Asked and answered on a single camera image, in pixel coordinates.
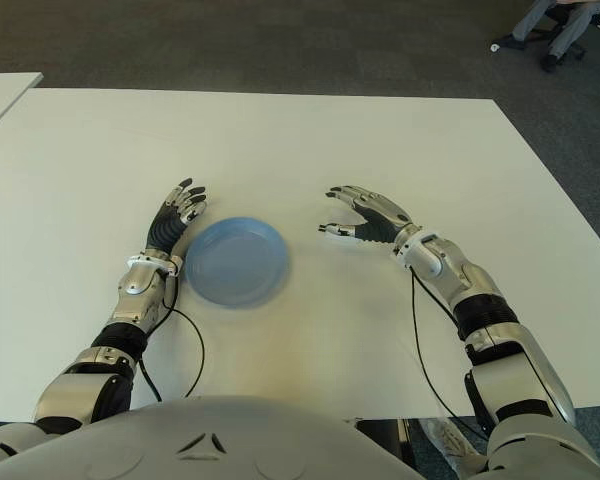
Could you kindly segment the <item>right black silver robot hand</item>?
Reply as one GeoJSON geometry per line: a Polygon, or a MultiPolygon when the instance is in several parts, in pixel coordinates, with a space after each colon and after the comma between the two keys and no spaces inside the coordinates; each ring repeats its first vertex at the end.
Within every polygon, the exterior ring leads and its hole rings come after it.
{"type": "Polygon", "coordinates": [[[364,219],[359,224],[320,224],[318,231],[326,235],[394,244],[401,232],[412,234],[421,230],[403,208],[386,196],[366,188],[335,186],[325,196],[340,200],[364,219]]]}

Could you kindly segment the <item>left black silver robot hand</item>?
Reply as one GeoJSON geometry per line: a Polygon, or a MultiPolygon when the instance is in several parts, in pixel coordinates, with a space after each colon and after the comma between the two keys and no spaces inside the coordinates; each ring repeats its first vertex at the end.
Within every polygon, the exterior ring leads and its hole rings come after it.
{"type": "Polygon", "coordinates": [[[191,178],[182,180],[166,196],[153,218],[146,249],[171,254],[188,226],[206,208],[206,188],[194,186],[191,178]]]}

